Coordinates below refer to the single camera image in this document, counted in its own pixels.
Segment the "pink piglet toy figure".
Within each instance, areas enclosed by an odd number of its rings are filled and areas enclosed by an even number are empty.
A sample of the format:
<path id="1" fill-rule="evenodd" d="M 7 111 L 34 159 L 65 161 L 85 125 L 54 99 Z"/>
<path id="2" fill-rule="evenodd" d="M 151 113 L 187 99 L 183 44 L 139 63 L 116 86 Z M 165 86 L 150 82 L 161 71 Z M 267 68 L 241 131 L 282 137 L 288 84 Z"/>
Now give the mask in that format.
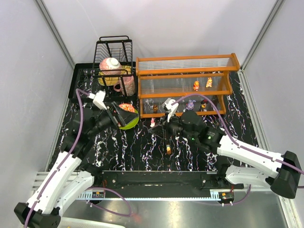
<path id="1" fill-rule="evenodd" d="M 155 125 L 156 125 L 156 123 L 155 123 L 155 118 L 152 118 L 152 119 L 151 119 L 150 127 L 153 128 Z"/>

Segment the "brown haired small toy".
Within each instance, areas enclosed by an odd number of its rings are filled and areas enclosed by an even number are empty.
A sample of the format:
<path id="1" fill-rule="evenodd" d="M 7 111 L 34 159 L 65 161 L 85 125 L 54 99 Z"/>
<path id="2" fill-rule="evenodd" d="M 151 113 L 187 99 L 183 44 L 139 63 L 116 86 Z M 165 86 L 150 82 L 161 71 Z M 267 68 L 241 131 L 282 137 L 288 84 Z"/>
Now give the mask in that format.
<path id="1" fill-rule="evenodd" d="M 153 109 L 153 113 L 156 114 L 159 110 L 158 105 L 153 105 L 152 109 Z"/>

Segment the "yellow bear toy figure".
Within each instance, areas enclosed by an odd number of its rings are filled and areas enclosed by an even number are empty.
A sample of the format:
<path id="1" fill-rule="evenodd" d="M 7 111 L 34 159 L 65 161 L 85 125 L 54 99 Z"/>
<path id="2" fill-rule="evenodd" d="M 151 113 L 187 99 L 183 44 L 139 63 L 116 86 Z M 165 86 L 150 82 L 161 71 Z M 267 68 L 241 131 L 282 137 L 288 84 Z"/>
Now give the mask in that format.
<path id="1" fill-rule="evenodd" d="M 200 88 L 199 86 L 200 86 L 199 81 L 195 81 L 195 82 L 193 83 L 193 90 L 194 90 L 194 91 L 198 91 L 199 88 Z"/>

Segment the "brown rabbit toy figure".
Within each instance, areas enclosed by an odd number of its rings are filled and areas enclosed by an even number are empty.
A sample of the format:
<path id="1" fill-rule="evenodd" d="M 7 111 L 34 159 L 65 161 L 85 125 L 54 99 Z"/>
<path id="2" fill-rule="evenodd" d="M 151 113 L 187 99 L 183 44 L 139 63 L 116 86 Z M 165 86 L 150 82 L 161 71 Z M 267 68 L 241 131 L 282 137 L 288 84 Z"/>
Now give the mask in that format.
<path id="1" fill-rule="evenodd" d="M 208 77 L 207 82 L 206 82 L 206 88 L 211 88 L 212 87 L 212 78 Z"/>

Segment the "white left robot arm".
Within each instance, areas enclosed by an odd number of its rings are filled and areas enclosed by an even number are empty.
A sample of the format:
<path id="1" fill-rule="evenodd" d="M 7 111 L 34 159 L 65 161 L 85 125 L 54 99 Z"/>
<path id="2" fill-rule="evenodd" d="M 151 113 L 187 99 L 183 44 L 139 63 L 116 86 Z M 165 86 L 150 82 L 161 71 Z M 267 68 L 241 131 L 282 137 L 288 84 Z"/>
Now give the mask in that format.
<path id="1" fill-rule="evenodd" d="M 110 127 L 125 127 L 138 119 L 136 111 L 122 108 L 115 102 L 100 106 L 98 117 L 84 118 L 80 107 L 77 133 L 72 133 L 64 150 L 58 154 L 56 163 L 36 192 L 27 200 L 19 202 L 14 212 L 26 228 L 56 228 L 65 210 L 76 198 L 90 187 L 102 187 L 102 170 L 94 165 L 85 165 L 69 184 L 68 178 L 80 165 L 94 145 L 95 137 Z"/>

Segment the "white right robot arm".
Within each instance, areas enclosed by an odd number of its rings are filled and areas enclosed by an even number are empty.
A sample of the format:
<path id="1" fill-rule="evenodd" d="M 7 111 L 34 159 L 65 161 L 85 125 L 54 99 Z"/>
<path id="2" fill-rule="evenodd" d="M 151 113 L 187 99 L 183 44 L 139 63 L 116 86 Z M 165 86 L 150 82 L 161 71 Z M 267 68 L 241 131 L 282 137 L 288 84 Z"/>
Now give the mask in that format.
<path id="1" fill-rule="evenodd" d="M 222 130 L 207 126 L 193 111 L 184 112 L 180 117 L 167 114 L 149 132 L 163 139 L 182 137 L 203 152 L 230 157 L 249 165 L 247 168 L 227 167 L 224 176 L 231 184 L 269 186 L 281 197 L 296 197 L 303 171 L 293 152 L 271 152 L 234 139 Z"/>

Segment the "wooden tiered display shelf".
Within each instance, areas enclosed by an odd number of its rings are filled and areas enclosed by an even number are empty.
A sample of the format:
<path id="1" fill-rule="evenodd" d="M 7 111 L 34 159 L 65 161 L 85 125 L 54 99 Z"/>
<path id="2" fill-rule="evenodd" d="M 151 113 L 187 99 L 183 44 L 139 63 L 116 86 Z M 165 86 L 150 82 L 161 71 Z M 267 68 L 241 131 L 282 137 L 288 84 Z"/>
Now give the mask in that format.
<path id="1" fill-rule="evenodd" d="M 235 53 L 228 55 L 155 57 L 137 58 L 136 75 L 138 77 L 139 112 L 141 118 L 157 118 L 164 115 L 162 103 L 171 98 L 193 94 L 179 102 L 176 114 L 185 111 L 189 100 L 195 100 L 194 111 L 199 115 L 215 115 L 214 108 L 207 104 L 207 111 L 200 111 L 200 102 L 205 95 L 219 109 L 226 113 L 224 97 L 232 94 L 229 79 L 230 72 L 237 72 L 240 64 Z M 212 78 L 212 87 L 206 88 L 208 77 Z M 193 83 L 199 81 L 199 90 L 193 90 Z M 153 113 L 153 105 L 158 112 Z"/>

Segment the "orange patterned white bowl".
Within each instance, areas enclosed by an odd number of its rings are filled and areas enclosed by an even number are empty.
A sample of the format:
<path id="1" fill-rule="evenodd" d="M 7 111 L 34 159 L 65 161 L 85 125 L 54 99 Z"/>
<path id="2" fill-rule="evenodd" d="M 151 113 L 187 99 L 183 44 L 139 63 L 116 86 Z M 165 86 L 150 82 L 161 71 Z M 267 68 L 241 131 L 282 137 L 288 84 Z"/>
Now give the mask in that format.
<path id="1" fill-rule="evenodd" d="M 135 108 L 131 104 L 123 103 L 120 104 L 119 107 L 125 111 L 135 113 Z"/>

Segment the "Snow White toy figure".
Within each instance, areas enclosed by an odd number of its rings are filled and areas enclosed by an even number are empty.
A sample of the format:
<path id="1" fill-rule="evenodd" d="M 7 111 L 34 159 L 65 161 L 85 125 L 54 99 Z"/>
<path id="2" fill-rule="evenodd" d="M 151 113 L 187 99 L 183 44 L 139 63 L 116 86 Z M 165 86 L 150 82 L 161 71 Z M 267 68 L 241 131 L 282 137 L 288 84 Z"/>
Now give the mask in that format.
<path id="1" fill-rule="evenodd" d="M 207 111 L 207 104 L 208 104 L 208 100 L 206 99 L 201 100 L 199 110 L 201 112 Z"/>

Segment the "pink floral mug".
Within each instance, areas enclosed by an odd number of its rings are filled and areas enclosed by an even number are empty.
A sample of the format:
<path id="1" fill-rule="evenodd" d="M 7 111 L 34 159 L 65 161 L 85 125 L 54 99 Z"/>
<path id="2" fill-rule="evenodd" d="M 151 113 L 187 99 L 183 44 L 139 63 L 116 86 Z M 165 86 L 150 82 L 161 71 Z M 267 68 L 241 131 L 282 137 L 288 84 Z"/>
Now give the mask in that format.
<path id="1" fill-rule="evenodd" d="M 124 96 L 132 96 L 135 94 L 135 79 L 134 76 L 124 76 L 119 78 L 114 85 L 114 91 L 121 92 Z"/>

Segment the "yellow plate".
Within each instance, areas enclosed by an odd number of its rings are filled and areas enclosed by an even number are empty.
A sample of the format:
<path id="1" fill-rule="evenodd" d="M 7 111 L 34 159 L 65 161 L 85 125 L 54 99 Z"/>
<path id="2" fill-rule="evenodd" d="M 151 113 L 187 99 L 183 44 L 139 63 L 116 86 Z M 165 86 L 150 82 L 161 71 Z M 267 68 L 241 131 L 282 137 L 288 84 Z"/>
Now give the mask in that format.
<path id="1" fill-rule="evenodd" d="M 131 66 L 122 66 L 122 70 L 119 72 L 118 75 L 130 75 L 132 67 Z M 101 86 L 114 86 L 119 81 L 118 76 L 111 76 L 111 77 L 99 77 L 98 83 Z"/>

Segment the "black drain tray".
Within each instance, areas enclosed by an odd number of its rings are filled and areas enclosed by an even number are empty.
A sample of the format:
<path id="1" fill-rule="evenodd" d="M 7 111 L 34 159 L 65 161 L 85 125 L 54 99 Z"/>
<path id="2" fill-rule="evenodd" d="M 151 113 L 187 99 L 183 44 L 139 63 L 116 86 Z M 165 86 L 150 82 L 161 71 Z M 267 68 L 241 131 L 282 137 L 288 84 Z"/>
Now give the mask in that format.
<path id="1" fill-rule="evenodd" d="M 137 100 L 137 76 L 133 75 L 135 79 L 135 94 L 132 96 L 124 96 L 121 92 L 116 92 L 113 86 L 100 85 L 98 79 L 99 68 L 93 68 L 93 63 L 78 63 L 75 65 L 71 86 L 68 93 L 68 99 L 72 103 L 77 103 L 76 89 L 80 88 L 83 91 L 95 94 L 99 90 L 106 92 L 106 102 L 135 102 Z"/>

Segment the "pink floral bowl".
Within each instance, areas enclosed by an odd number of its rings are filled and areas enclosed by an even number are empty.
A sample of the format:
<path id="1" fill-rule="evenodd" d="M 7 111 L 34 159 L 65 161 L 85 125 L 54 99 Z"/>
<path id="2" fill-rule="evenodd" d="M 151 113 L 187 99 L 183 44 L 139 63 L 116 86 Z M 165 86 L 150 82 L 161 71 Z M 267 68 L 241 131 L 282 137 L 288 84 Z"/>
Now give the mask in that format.
<path id="1" fill-rule="evenodd" d="M 118 75 L 122 70 L 120 62 L 114 57 L 108 57 L 99 64 L 100 72 L 103 75 Z"/>

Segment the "white plastic bin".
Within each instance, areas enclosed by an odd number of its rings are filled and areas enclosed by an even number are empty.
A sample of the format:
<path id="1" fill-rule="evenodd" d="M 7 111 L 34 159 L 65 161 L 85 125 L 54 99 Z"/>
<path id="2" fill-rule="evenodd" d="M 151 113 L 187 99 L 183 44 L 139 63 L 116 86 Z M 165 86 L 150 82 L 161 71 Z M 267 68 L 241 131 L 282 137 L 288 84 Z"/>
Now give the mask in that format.
<path id="1" fill-rule="evenodd" d="M 59 228 L 124 228 L 124 226 L 92 220 L 63 217 Z"/>

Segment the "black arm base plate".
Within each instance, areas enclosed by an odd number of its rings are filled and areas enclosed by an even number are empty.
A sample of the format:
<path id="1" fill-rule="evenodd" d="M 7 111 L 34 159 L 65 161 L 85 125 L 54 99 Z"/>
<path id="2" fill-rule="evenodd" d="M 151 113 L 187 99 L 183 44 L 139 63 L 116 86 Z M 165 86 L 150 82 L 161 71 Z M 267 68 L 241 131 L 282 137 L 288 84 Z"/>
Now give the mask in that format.
<path id="1" fill-rule="evenodd" d="M 191 186 L 199 189 L 243 189 L 222 173 L 206 171 L 94 171 L 93 186 L 117 189 L 125 186 Z"/>

